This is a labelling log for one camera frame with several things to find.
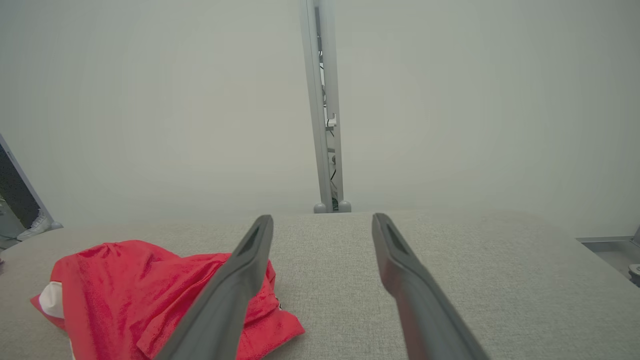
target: red cloth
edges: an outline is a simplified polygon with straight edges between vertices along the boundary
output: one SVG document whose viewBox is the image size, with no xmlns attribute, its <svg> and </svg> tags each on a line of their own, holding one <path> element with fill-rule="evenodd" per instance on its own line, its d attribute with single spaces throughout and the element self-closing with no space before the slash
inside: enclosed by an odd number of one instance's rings
<svg viewBox="0 0 640 360">
<path fill-rule="evenodd" d="M 140 240 L 98 245 L 56 262 L 51 281 L 62 283 L 65 318 L 45 316 L 68 332 L 77 360 L 153 359 L 229 255 L 181 258 Z M 275 276 L 269 261 L 249 301 L 237 359 L 261 359 L 305 332 L 280 310 Z M 38 298 L 31 303 L 42 312 Z"/>
</svg>

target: gray fabric surface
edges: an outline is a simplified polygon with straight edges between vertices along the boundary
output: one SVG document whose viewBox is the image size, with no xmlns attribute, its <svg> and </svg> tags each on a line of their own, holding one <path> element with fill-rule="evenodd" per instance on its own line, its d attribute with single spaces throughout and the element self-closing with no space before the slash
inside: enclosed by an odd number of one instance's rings
<svg viewBox="0 0 640 360">
<path fill-rule="evenodd" d="M 491 358 L 640 358 L 640 290 L 560 230 L 517 213 L 388 214 Z M 71 358 L 65 333 L 28 301 L 60 257 L 131 238 L 181 256 L 229 252 L 253 220 L 60 229 L 4 251 L 0 359 Z M 274 220 L 276 295 L 307 333 L 268 359 L 406 358 L 378 278 L 371 214 Z"/>
</svg>

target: white wall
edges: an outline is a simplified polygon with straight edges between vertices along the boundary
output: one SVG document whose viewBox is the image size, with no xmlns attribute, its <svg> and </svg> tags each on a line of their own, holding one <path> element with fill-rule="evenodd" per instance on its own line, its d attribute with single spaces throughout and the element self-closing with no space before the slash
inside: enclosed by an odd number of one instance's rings
<svg viewBox="0 0 640 360">
<path fill-rule="evenodd" d="M 319 201 L 297 0 L 1 1 L 0 133 L 67 227 Z"/>
<path fill-rule="evenodd" d="M 528 211 L 640 225 L 640 3 L 336 1 L 354 211 Z"/>
</svg>

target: white sneaker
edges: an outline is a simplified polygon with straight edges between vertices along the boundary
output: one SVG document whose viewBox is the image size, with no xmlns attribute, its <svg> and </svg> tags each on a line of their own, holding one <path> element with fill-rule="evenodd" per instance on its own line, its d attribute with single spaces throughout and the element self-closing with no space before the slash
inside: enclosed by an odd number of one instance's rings
<svg viewBox="0 0 640 360">
<path fill-rule="evenodd" d="M 38 211 L 38 217 L 31 223 L 31 227 L 21 232 L 17 239 L 22 241 L 37 234 L 42 234 L 51 228 L 51 221 L 47 218 L 42 210 Z"/>
</svg>

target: white fabric patch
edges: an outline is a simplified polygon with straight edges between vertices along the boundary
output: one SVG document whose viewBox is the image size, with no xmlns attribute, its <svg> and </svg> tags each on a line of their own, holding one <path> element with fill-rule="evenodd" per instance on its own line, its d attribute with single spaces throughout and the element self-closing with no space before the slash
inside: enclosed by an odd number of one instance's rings
<svg viewBox="0 0 640 360">
<path fill-rule="evenodd" d="M 62 310 L 62 282 L 52 281 L 40 294 L 42 312 L 56 318 L 65 318 Z"/>
</svg>

